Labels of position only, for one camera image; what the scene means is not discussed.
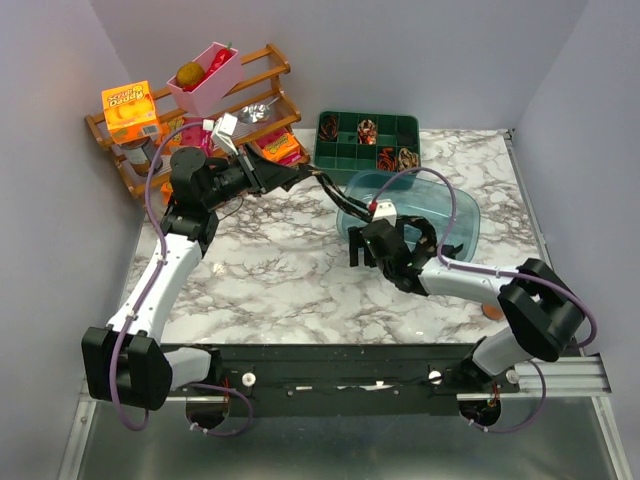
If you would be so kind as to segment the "black leaf patterned tie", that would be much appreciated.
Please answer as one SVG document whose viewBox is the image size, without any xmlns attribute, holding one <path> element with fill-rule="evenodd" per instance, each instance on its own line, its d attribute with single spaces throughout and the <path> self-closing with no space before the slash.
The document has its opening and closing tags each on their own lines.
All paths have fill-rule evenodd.
<svg viewBox="0 0 640 480">
<path fill-rule="evenodd" d="M 367 205 L 360 200 L 347 196 L 325 172 L 313 170 L 312 176 L 340 211 L 365 223 L 372 221 L 373 214 L 369 211 Z"/>
</svg>

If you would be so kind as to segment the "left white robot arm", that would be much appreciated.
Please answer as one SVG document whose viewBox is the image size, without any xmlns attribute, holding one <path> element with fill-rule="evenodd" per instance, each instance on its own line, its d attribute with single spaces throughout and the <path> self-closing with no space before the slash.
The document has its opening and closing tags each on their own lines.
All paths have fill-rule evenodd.
<svg viewBox="0 0 640 480">
<path fill-rule="evenodd" d="M 213 351 L 161 348 L 174 303 L 213 242 L 218 208 L 244 194 L 289 190 L 312 174 L 309 166 L 283 166 L 245 149 L 226 160 L 186 147 L 171 156 L 170 166 L 173 192 L 153 223 L 159 235 L 152 259 L 106 326 L 89 328 L 81 341 L 91 397 L 151 411 L 179 387 L 209 395 L 221 385 Z"/>
</svg>

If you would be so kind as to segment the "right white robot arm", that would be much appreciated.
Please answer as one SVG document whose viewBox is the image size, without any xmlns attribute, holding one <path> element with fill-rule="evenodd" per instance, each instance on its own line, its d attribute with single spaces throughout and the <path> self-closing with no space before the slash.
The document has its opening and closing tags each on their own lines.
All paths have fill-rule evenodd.
<svg viewBox="0 0 640 480">
<path fill-rule="evenodd" d="M 423 217 L 379 219 L 348 230 L 352 265 L 363 260 L 405 293 L 450 296 L 498 308 L 507 327 L 478 340 L 445 376 L 480 392 L 509 367 L 531 359 L 555 362 L 586 319 L 584 307 L 544 261 L 508 269 L 458 262 L 460 246 L 443 243 Z"/>
</svg>

